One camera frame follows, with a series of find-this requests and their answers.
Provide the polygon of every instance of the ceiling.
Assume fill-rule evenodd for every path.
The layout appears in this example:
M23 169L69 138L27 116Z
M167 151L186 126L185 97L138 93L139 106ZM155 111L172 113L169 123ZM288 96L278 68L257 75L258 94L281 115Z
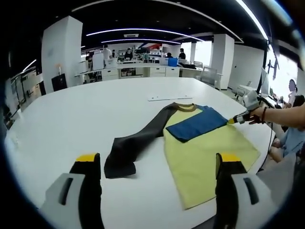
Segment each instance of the ceiling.
M239 37L243 39L245 45L261 48L262 36L259 30L235 0L177 1L107 0L74 12L72 12L73 9L95 1L74 0L67 5L59 0L36 1L35 3L34 1L24 1L18 3L19 7L17 8L14 7L14 2L9 3L7 7L12 7L14 10L11 10L9 19L4 18L2 20L9 20L9 23L4 26L4 50L6 52L10 51L10 74L22 71L34 59L37 59L37 64L40 64L43 31L67 15L83 22L82 45L85 45L86 49L100 46L101 41L124 39L123 35L128 33L138 33L139 38L145 39L172 40L180 37L180 35L153 31L116 31L86 36L88 33L120 28L151 28L188 35L227 33L237 42L240 41L237 38ZM260 1L244 0L244 2L257 16L269 36L296 46L296 43L290 37L289 29L270 14ZM281 0L281 2L285 5L289 1ZM206 14L216 22L182 6ZM296 19L301 18L301 13L294 15L297 15ZM211 40L213 36L201 36L200 38Z

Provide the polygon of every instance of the person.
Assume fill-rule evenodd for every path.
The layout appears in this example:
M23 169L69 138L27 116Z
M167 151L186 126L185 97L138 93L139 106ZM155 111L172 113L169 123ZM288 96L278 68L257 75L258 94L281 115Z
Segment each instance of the person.
M114 49L113 49L113 51L112 51L112 58L116 58L115 50L114 50Z
M173 58L173 56L172 56L172 54L170 52L168 52L166 58Z
M128 48L127 52L125 52L124 58L125 59L129 58L129 60L132 60L132 51L130 48Z
M104 54L104 60L108 60L112 56L112 53L111 53L110 49L108 49L108 45L107 44L104 45L103 54Z
M302 106L305 102L303 95L297 95L293 107ZM270 166L273 161L280 162L288 154L296 154L301 150L305 141L305 129L290 127L285 132L282 139L276 139L269 151L268 160L265 163L265 167Z
M184 49L181 48L181 49L180 49L180 54L179 54L179 59L185 60L185 58L186 58L186 56L185 56L185 53L184 53Z
M289 91L291 91L291 93L288 95L289 100L287 103L285 101L283 101L283 103L284 103L283 108L290 108L290 107L292 107L292 104L294 104L295 96L297 93L297 87L296 87L296 83L295 83L294 79L291 79L289 81Z

